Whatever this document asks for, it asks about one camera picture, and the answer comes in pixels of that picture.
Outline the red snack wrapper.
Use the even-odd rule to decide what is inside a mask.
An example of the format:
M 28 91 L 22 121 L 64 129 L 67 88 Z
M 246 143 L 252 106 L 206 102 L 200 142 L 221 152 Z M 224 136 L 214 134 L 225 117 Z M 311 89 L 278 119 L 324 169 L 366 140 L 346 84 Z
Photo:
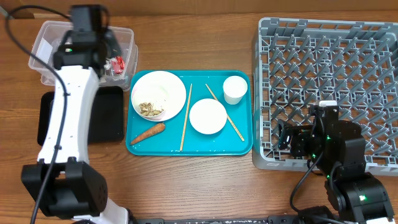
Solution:
M 125 69 L 125 62 L 122 56 L 116 56 L 110 60 L 113 73 L 116 75 L 122 74 Z

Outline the white paper cup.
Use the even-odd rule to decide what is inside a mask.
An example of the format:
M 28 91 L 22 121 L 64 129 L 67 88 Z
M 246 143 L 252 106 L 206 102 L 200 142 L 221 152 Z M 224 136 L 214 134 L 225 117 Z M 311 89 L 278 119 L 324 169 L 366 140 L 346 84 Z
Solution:
M 223 83 L 224 99 L 230 105 L 238 104 L 247 90 L 247 81 L 240 76 L 230 76 Z

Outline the white bowl with food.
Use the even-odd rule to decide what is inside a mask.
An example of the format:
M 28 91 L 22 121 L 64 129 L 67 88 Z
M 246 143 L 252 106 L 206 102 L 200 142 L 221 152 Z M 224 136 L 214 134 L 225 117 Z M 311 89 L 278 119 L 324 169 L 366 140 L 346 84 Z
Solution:
M 159 85 L 144 85 L 132 95 L 132 106 L 145 119 L 156 119 L 168 108 L 169 94 Z

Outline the white upturned bowl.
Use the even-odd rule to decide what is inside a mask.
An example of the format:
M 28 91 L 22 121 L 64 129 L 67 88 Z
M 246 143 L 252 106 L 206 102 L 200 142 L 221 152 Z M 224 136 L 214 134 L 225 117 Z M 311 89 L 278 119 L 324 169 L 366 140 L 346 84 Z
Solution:
M 202 134 L 216 134 L 221 131 L 227 120 L 225 107 L 217 100 L 205 98 L 197 101 L 189 113 L 192 127 Z

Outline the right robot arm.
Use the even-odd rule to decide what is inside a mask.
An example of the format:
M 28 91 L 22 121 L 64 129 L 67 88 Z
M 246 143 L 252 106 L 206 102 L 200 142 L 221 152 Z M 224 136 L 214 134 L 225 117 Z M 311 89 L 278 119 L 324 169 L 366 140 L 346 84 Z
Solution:
M 366 171 L 366 141 L 360 125 L 345 120 L 318 120 L 313 125 L 293 126 L 278 122 L 279 149 L 293 156 L 308 156 L 311 169 L 325 176 L 328 200 L 342 221 L 391 222 L 394 211 L 382 183 Z

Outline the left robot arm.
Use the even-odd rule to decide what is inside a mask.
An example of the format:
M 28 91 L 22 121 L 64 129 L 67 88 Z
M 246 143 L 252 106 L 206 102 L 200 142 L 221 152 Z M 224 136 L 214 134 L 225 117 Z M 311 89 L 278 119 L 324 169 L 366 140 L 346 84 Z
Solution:
M 25 165 L 21 180 L 37 212 L 77 223 L 134 223 L 131 212 L 108 197 L 105 178 L 90 166 L 88 131 L 99 79 L 109 58 L 121 53 L 113 32 L 66 32 L 53 54 L 55 95 L 37 163 Z

